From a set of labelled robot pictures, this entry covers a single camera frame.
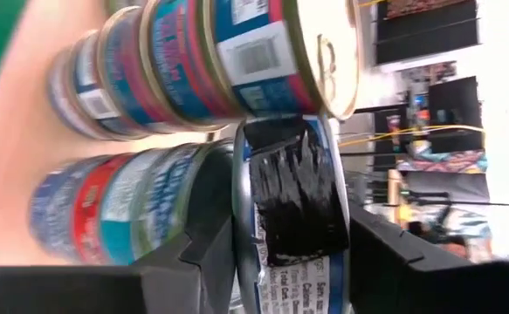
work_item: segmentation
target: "pull tab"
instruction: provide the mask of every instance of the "pull tab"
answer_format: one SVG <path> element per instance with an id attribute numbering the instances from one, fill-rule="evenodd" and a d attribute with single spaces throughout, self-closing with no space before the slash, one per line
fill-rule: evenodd
<path id="1" fill-rule="evenodd" d="M 325 47 L 327 48 L 330 56 L 329 65 L 324 64 Z M 318 66 L 320 68 L 320 80 L 318 82 L 318 87 L 326 100 L 331 102 L 335 99 L 335 50 L 334 45 L 326 38 L 323 38 L 322 34 L 318 35 Z"/>

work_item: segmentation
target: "black electrical tape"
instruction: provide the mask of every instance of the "black electrical tape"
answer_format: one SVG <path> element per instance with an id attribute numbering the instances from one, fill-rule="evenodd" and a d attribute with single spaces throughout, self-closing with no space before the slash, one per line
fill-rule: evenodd
<path id="1" fill-rule="evenodd" d="M 252 200 L 265 230 L 267 266 L 286 266 L 348 249 L 334 166 L 302 118 L 244 127 L 251 146 Z"/>

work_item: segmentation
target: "nutrition label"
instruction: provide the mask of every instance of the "nutrition label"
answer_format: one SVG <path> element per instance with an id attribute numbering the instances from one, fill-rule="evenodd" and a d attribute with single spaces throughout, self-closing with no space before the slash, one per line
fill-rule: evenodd
<path id="1" fill-rule="evenodd" d="M 257 239 L 265 238 L 258 208 L 254 215 Z M 265 264 L 267 248 L 257 245 L 259 264 Z M 293 266 L 266 268 L 258 285 L 258 308 L 261 314 L 324 314 L 330 296 L 329 257 Z"/>

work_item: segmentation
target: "tuna can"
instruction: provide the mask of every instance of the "tuna can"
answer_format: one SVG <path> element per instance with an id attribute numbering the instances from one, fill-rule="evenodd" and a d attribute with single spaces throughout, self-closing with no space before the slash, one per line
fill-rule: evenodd
<path id="1" fill-rule="evenodd" d="M 81 184 L 74 204 L 73 242 L 83 263 L 111 263 L 100 238 L 100 207 L 113 177 L 133 157 L 132 154 L 112 157 L 96 167 Z"/>
<path id="2" fill-rule="evenodd" d="M 362 55 L 354 0 L 204 0 L 204 12 L 218 77 L 257 116 L 353 113 Z"/>
<path id="3" fill-rule="evenodd" d="M 209 124 L 242 119 L 244 113 L 226 97 L 206 64 L 196 21 L 196 1 L 151 1 L 144 9 L 148 19 L 153 67 L 171 105 L 181 115 Z"/>
<path id="4" fill-rule="evenodd" d="M 154 170 L 141 204 L 143 212 L 134 226 L 137 258 L 161 246 L 181 226 L 182 217 L 176 210 L 175 198 L 198 150 L 201 146 L 177 147 Z"/>
<path id="5" fill-rule="evenodd" d="M 100 126 L 119 140 L 137 140 L 147 133 L 115 105 L 105 90 L 97 64 L 102 61 L 97 53 L 99 33 L 91 31 L 72 48 L 70 68 L 73 86 L 83 110 Z"/>
<path id="6" fill-rule="evenodd" d="M 185 127 L 168 105 L 156 101 L 146 81 L 138 46 L 138 30 L 142 10 L 127 7 L 119 10 L 100 33 L 99 73 L 113 101 L 138 124 L 154 133 L 183 131 Z"/>
<path id="7" fill-rule="evenodd" d="M 37 199 L 31 205 L 31 230 L 44 249 L 74 262 L 80 261 L 72 241 L 73 202 L 81 182 L 107 158 L 82 160 L 60 170 L 61 173 L 57 170 L 39 186 L 35 193 Z M 47 194 L 50 195 L 48 202 L 44 201 Z"/>
<path id="8" fill-rule="evenodd" d="M 47 93 L 52 109 L 66 126 L 73 131 L 95 140 L 111 140 L 105 130 L 97 126 L 78 106 L 73 97 L 68 95 L 66 65 L 69 51 L 61 51 L 54 59 L 48 73 Z"/>
<path id="9" fill-rule="evenodd" d="M 257 123 L 254 119 L 246 122 Z M 307 127 L 318 136 L 334 166 L 335 182 L 342 211 L 348 223 L 347 192 L 340 163 L 339 149 L 326 118 L 306 116 Z M 253 237 L 264 238 L 264 230 L 251 194 L 251 146 L 244 135 L 242 123 L 235 137 L 233 157 L 233 211 L 237 273 L 241 283 L 242 302 L 247 313 L 329 313 L 341 314 L 348 307 L 348 250 L 292 266 L 263 267 L 264 247 Z M 265 280 L 258 274 L 265 271 Z"/>
<path id="10" fill-rule="evenodd" d="M 112 16 L 120 9 L 127 8 L 129 6 L 143 6 L 148 0 L 106 0 L 105 6 L 107 8 L 108 16 Z"/>
<path id="11" fill-rule="evenodd" d="M 135 206 L 145 194 L 151 170 L 164 160 L 167 150 L 142 152 L 112 179 L 101 203 L 100 232 L 110 260 L 117 265 L 135 261 L 131 225 L 139 211 Z"/>

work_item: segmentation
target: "yellow wire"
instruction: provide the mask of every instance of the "yellow wire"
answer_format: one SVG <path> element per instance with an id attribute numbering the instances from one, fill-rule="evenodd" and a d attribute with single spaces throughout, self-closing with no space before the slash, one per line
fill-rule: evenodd
<path id="1" fill-rule="evenodd" d="M 387 0 L 373 0 L 373 1 L 369 1 L 367 3 L 360 3 L 359 6 L 360 7 L 371 6 L 371 5 L 375 5 L 377 3 L 381 3 L 382 1 L 387 1 Z"/>
<path id="2" fill-rule="evenodd" d="M 351 140 L 351 141 L 347 141 L 347 142 L 342 142 L 342 143 L 338 144 L 338 147 L 346 147 L 346 146 L 355 145 L 355 144 L 359 144 L 359 143 L 367 143 L 367 142 L 370 142 L 370 141 L 373 141 L 373 140 L 384 139 L 384 138 L 387 138 L 387 137 L 390 137 L 390 136 L 393 136 L 393 135 L 400 135 L 400 134 L 406 134 L 406 133 L 422 133 L 422 132 L 426 132 L 427 130 L 434 131 L 435 129 L 440 129 L 440 128 L 442 128 L 443 130 L 447 130 L 447 129 L 464 129 L 464 130 L 477 131 L 477 132 L 481 132 L 481 133 L 485 132 L 485 130 L 480 128 L 480 127 L 465 126 L 465 125 L 424 126 L 423 130 L 419 130 L 419 129 L 415 128 L 415 127 L 411 127 L 411 128 L 399 130 L 399 131 L 396 131 L 396 132 L 391 132 L 391 133 L 386 133 L 386 134 L 383 134 L 383 135 L 375 136 L 375 137 L 372 137 L 370 139 Z"/>

